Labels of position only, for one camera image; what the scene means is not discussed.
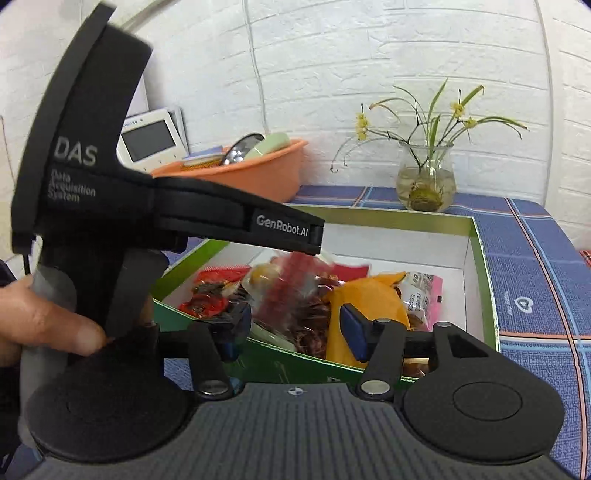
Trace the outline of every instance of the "metal screw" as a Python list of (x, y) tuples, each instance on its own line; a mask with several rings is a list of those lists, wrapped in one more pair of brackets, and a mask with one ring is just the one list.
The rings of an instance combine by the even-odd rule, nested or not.
[(228, 391), (228, 386), (221, 380), (206, 380), (199, 384), (199, 391), (205, 395), (221, 395)]
[(390, 385), (383, 380), (367, 380), (361, 384), (361, 390), (367, 395), (383, 395), (390, 391)]

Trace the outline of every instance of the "orange snack bag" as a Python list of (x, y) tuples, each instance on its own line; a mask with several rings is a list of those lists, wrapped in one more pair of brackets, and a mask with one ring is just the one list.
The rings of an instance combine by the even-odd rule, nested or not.
[(404, 278), (405, 273), (359, 278), (347, 282), (327, 294), (330, 301), (331, 317), (326, 359), (349, 367), (365, 368), (366, 363), (355, 360), (349, 345), (340, 332), (340, 308), (345, 303), (353, 304), (368, 320), (389, 318), (410, 329), (406, 309), (396, 292), (390, 287)]

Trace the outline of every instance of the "pink package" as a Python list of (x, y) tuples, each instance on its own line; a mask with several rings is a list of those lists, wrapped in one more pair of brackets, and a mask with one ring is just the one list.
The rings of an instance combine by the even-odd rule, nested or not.
[(412, 330), (431, 331), (439, 321), (442, 288), (441, 277), (420, 272), (406, 272), (394, 286), (406, 308)]
[(431, 292), (429, 295), (429, 306), (426, 311), (427, 328), (433, 330), (433, 325), (439, 321), (441, 313), (441, 293), (443, 292), (443, 279), (433, 275), (431, 282)]

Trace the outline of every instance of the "circular pad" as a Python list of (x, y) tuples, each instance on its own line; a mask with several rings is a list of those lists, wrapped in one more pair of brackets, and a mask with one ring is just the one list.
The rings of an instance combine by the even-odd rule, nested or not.
[(465, 416), (487, 421), (508, 419), (523, 405), (521, 395), (515, 390), (492, 382), (475, 382), (458, 388), (453, 403)]
[(182, 427), (189, 399), (151, 372), (63, 375), (27, 403), (35, 441), (49, 453), (84, 463), (114, 462), (153, 450)]
[(512, 463), (552, 448), (564, 419), (560, 396), (507, 359), (452, 359), (406, 392), (415, 433), (449, 455)]

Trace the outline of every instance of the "glass vase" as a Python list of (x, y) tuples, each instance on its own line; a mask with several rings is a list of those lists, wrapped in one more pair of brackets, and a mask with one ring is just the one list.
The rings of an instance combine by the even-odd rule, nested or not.
[(449, 157), (452, 145), (429, 148), (401, 143), (396, 190), (408, 210), (442, 212), (453, 202), (456, 179)]

